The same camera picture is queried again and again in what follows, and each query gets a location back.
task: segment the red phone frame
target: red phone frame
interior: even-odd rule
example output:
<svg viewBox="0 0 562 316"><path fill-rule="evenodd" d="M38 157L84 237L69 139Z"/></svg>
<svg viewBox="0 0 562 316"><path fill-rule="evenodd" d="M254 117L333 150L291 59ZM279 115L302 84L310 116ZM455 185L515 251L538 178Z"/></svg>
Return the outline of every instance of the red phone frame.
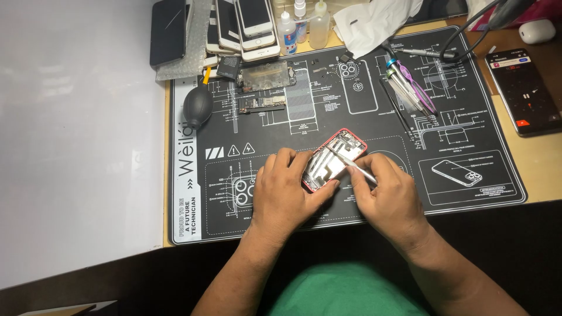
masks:
<svg viewBox="0 0 562 316"><path fill-rule="evenodd" d="M341 131L343 131L343 130L347 131L349 134L352 134L353 137L355 137L356 139L358 139L358 140L363 144L363 146L365 147L365 148L363 149L363 151L361 151L361 152L360 152L357 156L355 156L352 160L355 160L355 159L357 159L359 156L361 156L361 155L367 150L367 144L366 144L361 138L357 137L357 135L353 134L353 132L350 131L350 130L347 129L347 128L342 128L342 129L340 129L339 131L337 131L332 137L330 137L330 138L329 138L327 141L325 141L320 147L318 147L318 148L312 153L312 155L314 156L320 149L322 149L322 147L326 146L327 143L329 143L331 140L333 140L333 139L334 139ZM332 178L332 179L330 179L328 182L326 182L326 183L324 184L324 186L325 186L326 184L328 184L330 181L332 181L333 179L334 179L334 178ZM305 186L309 189L309 191L315 192L304 180L301 180L301 181L305 184Z"/></svg>

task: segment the white wall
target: white wall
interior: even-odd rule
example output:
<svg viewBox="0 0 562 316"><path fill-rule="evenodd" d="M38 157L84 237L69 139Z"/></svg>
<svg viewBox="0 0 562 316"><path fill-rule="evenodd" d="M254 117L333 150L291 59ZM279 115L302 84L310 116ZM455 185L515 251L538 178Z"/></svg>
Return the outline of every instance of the white wall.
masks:
<svg viewBox="0 0 562 316"><path fill-rule="evenodd" d="M0 1L0 288L162 246L152 2Z"/></svg>

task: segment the bubble wrap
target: bubble wrap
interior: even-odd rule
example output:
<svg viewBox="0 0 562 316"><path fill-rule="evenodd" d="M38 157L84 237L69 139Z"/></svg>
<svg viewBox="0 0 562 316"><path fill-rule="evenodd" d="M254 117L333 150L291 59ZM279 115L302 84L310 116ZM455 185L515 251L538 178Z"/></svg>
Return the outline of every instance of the bubble wrap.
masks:
<svg viewBox="0 0 562 316"><path fill-rule="evenodd" d="M192 4L191 24L186 33L185 57L158 67L156 80L171 80L200 75L203 71L205 48L207 46L207 28L212 0L194 0Z"/></svg>

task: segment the left hand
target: left hand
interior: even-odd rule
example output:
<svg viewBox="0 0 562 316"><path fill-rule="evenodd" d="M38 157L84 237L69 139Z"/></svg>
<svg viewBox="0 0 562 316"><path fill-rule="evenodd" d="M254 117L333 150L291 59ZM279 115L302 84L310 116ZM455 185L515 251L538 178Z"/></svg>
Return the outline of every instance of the left hand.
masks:
<svg viewBox="0 0 562 316"><path fill-rule="evenodd" d="M338 180L310 194L301 187L302 173L312 151L297 153L281 148L257 172L253 194L253 216L247 231L265 241L282 245L288 237L326 202L339 186Z"/></svg>

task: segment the hand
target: hand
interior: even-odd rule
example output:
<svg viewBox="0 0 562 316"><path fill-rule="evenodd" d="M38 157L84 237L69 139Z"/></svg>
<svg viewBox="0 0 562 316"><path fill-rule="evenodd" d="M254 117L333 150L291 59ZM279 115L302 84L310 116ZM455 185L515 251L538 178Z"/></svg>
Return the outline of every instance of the hand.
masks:
<svg viewBox="0 0 562 316"><path fill-rule="evenodd" d="M382 154L368 155L355 163L370 169L378 182L371 191L363 174L355 167L347 167L357 206L369 223L404 252L427 242L430 226L414 179Z"/></svg>
<svg viewBox="0 0 562 316"><path fill-rule="evenodd" d="M301 187L302 173L312 151L297 153L281 148L257 172L253 194L253 216L248 230L282 245L287 238L326 202L339 186L338 180L310 194Z"/></svg>

